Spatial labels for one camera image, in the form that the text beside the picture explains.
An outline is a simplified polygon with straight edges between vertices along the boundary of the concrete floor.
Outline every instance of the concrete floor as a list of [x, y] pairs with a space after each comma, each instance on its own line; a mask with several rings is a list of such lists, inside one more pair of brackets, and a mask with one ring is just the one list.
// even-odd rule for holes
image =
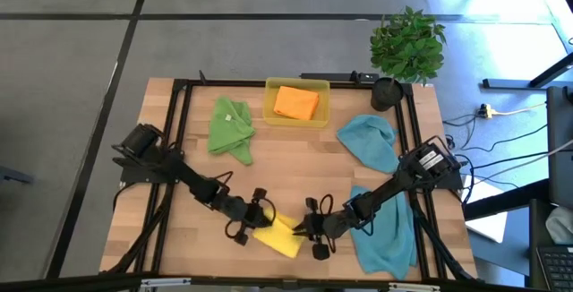
[[[445, 21], [448, 47], [432, 81], [443, 118], [472, 113], [482, 103], [499, 111], [544, 101], [542, 92], [482, 90], [483, 78], [529, 79], [566, 51], [547, 0], [146, 0], [144, 13], [395, 13], [405, 5], [478, 22]], [[0, 0], [0, 13], [130, 13], [135, 0]], [[371, 21], [140, 21], [63, 275], [96, 273], [111, 220], [120, 169], [110, 145], [133, 127], [149, 77], [264, 79], [302, 72], [370, 72]], [[114, 70], [126, 21], [0, 21], [0, 165], [34, 175], [33, 185], [0, 185], [0, 281], [42, 275], [99, 105]], [[544, 125], [545, 112], [478, 121], [472, 144]], [[447, 128], [461, 145], [463, 128]], [[546, 133], [469, 151], [475, 164], [546, 150]], [[503, 166], [484, 170], [490, 175]], [[498, 177], [525, 185], [547, 175]], [[487, 274], [492, 268], [481, 270]]]

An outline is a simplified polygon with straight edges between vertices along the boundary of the potted plant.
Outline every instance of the potted plant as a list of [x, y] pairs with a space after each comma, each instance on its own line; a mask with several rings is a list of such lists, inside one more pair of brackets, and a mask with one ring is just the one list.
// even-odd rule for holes
[[422, 15], [422, 10], [414, 12], [409, 6], [389, 21], [382, 17], [380, 27], [370, 37], [371, 62], [388, 77], [374, 83], [372, 107], [385, 111], [395, 106], [404, 96], [399, 82], [425, 84], [429, 78], [438, 77], [436, 71], [444, 60], [444, 28], [436, 24], [435, 17]]

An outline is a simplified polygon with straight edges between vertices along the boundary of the keyboard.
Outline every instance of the keyboard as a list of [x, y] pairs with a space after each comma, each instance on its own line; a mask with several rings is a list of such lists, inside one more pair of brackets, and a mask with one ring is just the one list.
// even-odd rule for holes
[[573, 292], [573, 245], [537, 247], [547, 287], [553, 292]]

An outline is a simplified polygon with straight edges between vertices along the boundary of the green cloth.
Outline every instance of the green cloth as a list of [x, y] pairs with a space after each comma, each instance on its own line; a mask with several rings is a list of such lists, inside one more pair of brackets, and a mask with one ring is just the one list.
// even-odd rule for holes
[[213, 154], [229, 152], [243, 164], [252, 164], [249, 145], [254, 129], [251, 124], [247, 103], [218, 98], [209, 124], [207, 151]]

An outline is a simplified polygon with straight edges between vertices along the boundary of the yellow plastic bin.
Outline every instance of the yellow plastic bin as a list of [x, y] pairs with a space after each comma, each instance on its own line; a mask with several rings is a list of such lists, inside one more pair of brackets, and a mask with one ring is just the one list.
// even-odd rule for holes
[[[319, 94], [319, 105], [314, 111], [312, 120], [304, 121], [286, 116], [280, 116], [273, 111], [277, 101], [280, 86], [288, 86], [299, 90], [315, 91]], [[319, 80], [304, 80], [296, 78], [267, 78], [265, 84], [265, 101], [262, 105], [262, 117], [270, 125], [324, 127], [330, 119], [330, 83]]]

